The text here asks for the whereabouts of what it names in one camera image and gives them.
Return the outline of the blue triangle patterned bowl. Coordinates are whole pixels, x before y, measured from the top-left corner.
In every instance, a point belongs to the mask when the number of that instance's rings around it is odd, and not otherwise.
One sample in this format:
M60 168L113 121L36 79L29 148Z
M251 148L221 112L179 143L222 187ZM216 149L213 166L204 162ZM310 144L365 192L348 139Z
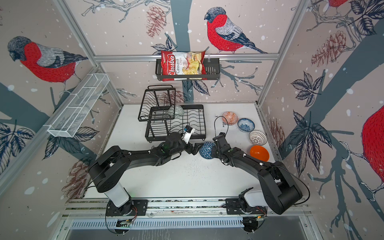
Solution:
M212 152L214 146L215 144L213 142L205 142L199 150L201 157L207 160L213 159Z

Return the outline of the green patterned ceramic bowl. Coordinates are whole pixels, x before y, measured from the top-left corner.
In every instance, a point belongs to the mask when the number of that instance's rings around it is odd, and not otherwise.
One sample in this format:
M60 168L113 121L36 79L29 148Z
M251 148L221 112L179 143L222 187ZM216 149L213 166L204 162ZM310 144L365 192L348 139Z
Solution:
M168 115L172 118L183 119L184 108L180 105L171 106L168 110Z

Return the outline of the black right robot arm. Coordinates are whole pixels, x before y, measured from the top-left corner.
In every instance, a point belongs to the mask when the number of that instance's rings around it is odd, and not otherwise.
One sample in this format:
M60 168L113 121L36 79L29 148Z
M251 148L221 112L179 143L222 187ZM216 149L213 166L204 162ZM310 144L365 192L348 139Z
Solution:
M213 157L224 165L239 168L257 178L268 207L276 214L281 215L303 197L294 175L283 163L263 162L237 147L232 148L225 133L220 133L213 141Z

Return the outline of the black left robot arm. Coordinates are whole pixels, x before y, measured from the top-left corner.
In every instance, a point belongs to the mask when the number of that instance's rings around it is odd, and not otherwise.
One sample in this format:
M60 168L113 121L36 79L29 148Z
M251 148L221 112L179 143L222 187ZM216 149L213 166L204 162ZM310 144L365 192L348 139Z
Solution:
M203 143L191 144L179 133L171 133L157 147L146 151L122 150L113 146L103 153L88 168L88 173L99 193L109 198L106 216L143 216L145 209L134 203L130 194L120 183L124 172L138 167L157 167L175 160L183 152L196 155Z

